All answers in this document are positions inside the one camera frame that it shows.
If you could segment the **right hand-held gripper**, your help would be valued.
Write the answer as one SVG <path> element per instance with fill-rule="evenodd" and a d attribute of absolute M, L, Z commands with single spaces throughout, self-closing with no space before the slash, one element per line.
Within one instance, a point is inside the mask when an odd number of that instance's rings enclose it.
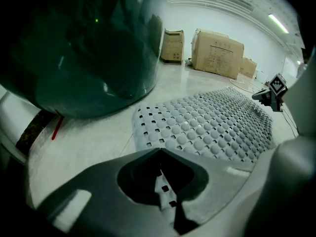
<path fill-rule="evenodd" d="M 253 100 L 260 100 L 264 106 L 270 106 L 274 112 L 281 112 L 282 97 L 287 92 L 286 80 L 278 73 L 269 83 L 269 89 L 261 90 L 252 95 Z"/>

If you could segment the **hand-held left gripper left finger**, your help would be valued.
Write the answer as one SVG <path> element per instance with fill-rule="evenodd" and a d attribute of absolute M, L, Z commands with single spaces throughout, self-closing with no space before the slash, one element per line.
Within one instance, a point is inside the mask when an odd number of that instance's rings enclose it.
<path fill-rule="evenodd" d="M 155 192 L 164 155 L 156 148 L 95 164 L 48 195 L 37 212 L 61 222 L 77 211 L 73 237 L 175 237 Z"/>

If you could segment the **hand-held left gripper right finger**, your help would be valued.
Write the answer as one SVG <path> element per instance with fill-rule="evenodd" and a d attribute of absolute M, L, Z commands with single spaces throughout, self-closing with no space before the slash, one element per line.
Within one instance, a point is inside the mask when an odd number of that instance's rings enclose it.
<path fill-rule="evenodd" d="M 312 149 L 278 147 L 256 164 L 195 157 L 208 182 L 191 200 L 175 186 L 191 172 L 160 171 L 161 213 L 182 237 L 305 237 L 316 234 L 316 155 Z"/>

